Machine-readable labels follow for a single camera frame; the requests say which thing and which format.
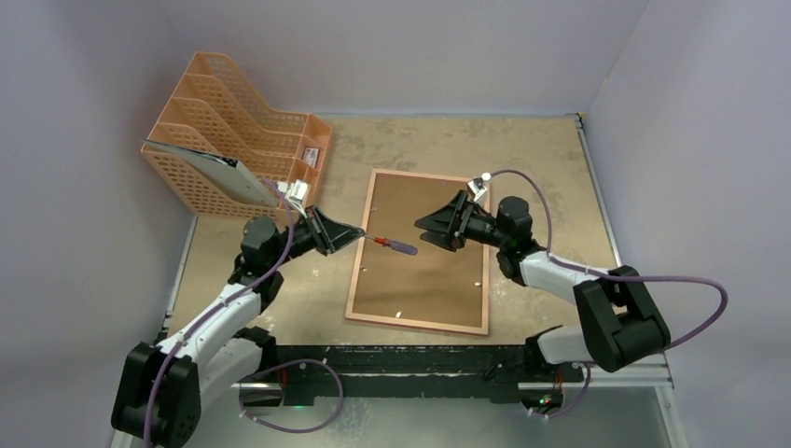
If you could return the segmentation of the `blue red screwdriver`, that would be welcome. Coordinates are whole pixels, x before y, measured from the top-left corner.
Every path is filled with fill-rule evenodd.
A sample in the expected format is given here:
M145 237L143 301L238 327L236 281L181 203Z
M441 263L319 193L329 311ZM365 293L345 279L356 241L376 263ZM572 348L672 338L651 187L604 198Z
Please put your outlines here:
M365 238L377 245L380 245L385 248L389 248L401 254L405 254L408 256L416 256L418 254L418 248L415 247L414 245L408 245L388 238L376 237L371 235L366 235Z

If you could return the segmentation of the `pink picture frame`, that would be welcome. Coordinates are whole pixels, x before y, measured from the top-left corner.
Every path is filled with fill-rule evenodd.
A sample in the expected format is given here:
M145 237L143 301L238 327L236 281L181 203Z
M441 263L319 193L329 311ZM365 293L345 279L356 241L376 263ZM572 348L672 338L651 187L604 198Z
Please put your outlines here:
M362 227L418 248L408 256L366 238L356 248L345 309L350 320L472 335L489 332L490 250L469 241L452 253L420 239L414 221L446 205L466 179L375 169Z

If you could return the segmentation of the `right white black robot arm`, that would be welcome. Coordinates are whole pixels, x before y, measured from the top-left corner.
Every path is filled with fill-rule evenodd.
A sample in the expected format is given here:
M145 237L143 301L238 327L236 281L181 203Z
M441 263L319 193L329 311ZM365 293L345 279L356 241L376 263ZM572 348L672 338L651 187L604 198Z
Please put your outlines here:
M461 190L414 225L422 230L422 240L450 252L469 240L496 248L504 277L575 306L578 326L546 329L526 339L523 366L537 380L549 378L567 362L618 371L670 345L669 328L632 267L597 273L553 258L535 240L529 204L521 198L505 197L491 214Z

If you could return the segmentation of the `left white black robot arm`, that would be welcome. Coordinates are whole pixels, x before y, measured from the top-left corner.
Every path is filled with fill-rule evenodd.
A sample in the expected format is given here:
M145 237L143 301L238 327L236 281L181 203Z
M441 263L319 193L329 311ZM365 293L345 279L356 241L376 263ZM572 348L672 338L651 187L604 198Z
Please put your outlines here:
M273 336L249 322L276 298L286 262L315 251L328 256L365 237L315 206L280 230L270 217L243 227L241 252L217 298L185 327L127 355L111 412L113 429L148 447L182 447L201 413L238 381L265 382L293 366L278 357Z

